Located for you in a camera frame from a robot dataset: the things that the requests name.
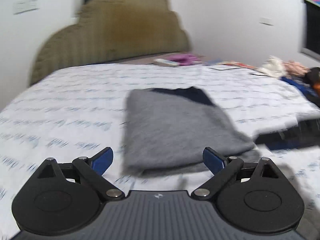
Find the wall outlet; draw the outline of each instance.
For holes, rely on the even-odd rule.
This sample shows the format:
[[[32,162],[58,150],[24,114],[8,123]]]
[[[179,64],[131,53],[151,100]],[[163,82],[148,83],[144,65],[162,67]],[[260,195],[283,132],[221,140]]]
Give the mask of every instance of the wall outlet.
[[[272,20],[269,18],[265,18],[265,17],[260,18],[260,23],[265,24],[265,25],[269,25],[269,26],[273,26]]]
[[[13,14],[19,14],[38,9],[38,0],[23,0],[13,4]]]

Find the metal screw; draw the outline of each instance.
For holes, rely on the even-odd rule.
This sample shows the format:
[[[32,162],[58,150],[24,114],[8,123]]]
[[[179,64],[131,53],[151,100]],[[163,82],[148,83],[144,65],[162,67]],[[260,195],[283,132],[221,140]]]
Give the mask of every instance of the metal screw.
[[[207,190],[206,188],[198,188],[194,191],[194,193],[198,197],[206,197],[207,195],[210,194],[210,191]]]
[[[122,194],[122,191],[119,190],[119,189],[113,188],[113,189],[107,190],[106,194],[107,194],[109,197],[120,197],[121,194]]]

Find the white wall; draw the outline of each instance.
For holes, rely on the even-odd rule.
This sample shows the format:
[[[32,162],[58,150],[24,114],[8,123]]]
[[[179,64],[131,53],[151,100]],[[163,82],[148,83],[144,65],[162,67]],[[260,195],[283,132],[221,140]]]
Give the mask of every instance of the white wall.
[[[39,10],[13,14],[20,0],[0,0],[0,110],[26,89],[41,44],[75,22],[81,0],[38,0]]]
[[[306,11],[301,0],[170,1],[197,53],[251,65],[269,55],[320,65],[299,53]],[[274,26],[260,24],[260,17],[271,18]]]

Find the headboard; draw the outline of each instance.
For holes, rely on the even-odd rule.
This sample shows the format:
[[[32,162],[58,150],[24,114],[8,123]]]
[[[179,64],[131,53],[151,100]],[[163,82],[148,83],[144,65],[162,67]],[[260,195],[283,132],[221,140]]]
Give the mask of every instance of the headboard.
[[[61,68],[188,50],[187,35],[167,0],[90,0],[77,24],[42,46],[30,85]]]

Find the mattress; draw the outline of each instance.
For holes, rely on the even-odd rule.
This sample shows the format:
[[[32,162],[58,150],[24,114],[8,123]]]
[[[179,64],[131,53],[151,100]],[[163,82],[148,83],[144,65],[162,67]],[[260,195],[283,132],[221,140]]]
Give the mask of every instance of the mattress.
[[[61,69],[27,89],[0,114],[0,236],[19,229],[11,213],[15,194],[47,158],[59,163],[91,157],[109,146],[114,161],[103,177],[129,190],[188,190],[207,181],[210,171],[159,176],[123,170],[125,98],[132,89],[204,89],[229,115],[239,131],[254,137],[277,130],[320,110],[285,82],[258,76],[249,69],[224,66],[166,68],[155,65],[103,64]],[[308,239],[320,231],[320,149],[261,154],[280,165],[305,200],[299,230]]]

